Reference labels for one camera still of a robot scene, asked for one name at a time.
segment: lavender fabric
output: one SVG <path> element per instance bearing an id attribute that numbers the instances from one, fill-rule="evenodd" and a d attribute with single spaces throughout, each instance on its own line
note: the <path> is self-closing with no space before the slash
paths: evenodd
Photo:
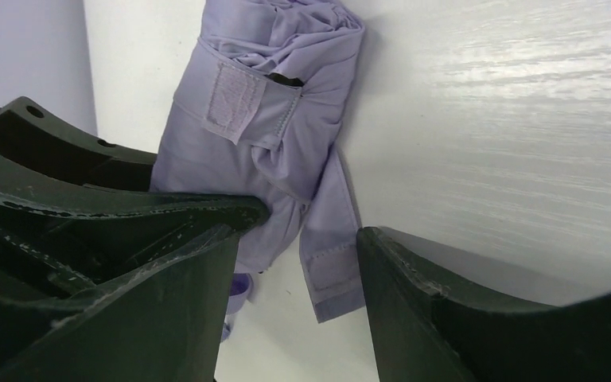
<path id="1" fill-rule="evenodd" d="M 251 194 L 268 205 L 270 219 L 240 240 L 236 273 L 265 271 L 302 227 L 319 322 L 364 305 L 359 222 L 333 146 L 363 34 L 337 0 L 208 0 L 151 180 L 153 191 Z"/>

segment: black object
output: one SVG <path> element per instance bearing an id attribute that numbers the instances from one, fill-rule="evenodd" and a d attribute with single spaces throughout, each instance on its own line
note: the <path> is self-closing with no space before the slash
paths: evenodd
<path id="1" fill-rule="evenodd" d="M 611 294 L 565 307 L 514 298 L 378 228 L 359 231 L 357 250 L 381 382 L 611 381 Z"/>
<path id="2" fill-rule="evenodd" d="M 280 73 L 271 73 L 266 77 L 268 77 L 273 82 L 276 82 L 281 85 L 291 86 L 293 88 L 303 88 L 303 85 L 305 85 L 303 81 L 299 80 L 298 78 L 285 77 Z"/>
<path id="3" fill-rule="evenodd" d="M 0 109 L 0 381 L 212 380 L 253 197 L 147 193 L 155 155 Z"/>

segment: pocket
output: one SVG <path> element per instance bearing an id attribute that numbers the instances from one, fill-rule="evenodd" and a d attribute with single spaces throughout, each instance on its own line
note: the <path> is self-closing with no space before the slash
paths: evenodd
<path id="1" fill-rule="evenodd" d="M 277 84 L 198 40 L 174 103 L 234 144 L 279 147 L 301 88 Z"/>

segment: white textured surface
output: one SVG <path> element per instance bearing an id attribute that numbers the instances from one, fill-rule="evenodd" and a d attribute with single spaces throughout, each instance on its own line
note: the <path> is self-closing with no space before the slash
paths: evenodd
<path id="1" fill-rule="evenodd" d="M 610 290 L 611 1 L 347 3 L 369 29 L 341 137 L 364 224 L 553 280 L 526 298 Z M 157 149 L 202 6 L 86 1 L 100 135 Z M 258 284 L 220 382 L 377 380 L 365 311 L 316 325 L 295 245 Z"/>

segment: white surface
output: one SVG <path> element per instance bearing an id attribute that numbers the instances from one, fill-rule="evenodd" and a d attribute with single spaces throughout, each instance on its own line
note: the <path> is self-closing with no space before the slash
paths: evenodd
<path id="1" fill-rule="evenodd" d="M 19 96 L 96 132 L 82 0 L 0 0 L 0 107 Z"/>
<path id="2" fill-rule="evenodd" d="M 611 290 L 611 1 L 347 3 L 369 29 L 341 136 L 364 224 L 553 280 L 526 298 Z M 86 1 L 100 135 L 157 149 L 202 6 Z M 377 380 L 365 312 L 316 325 L 295 245 L 258 283 L 220 382 Z"/>

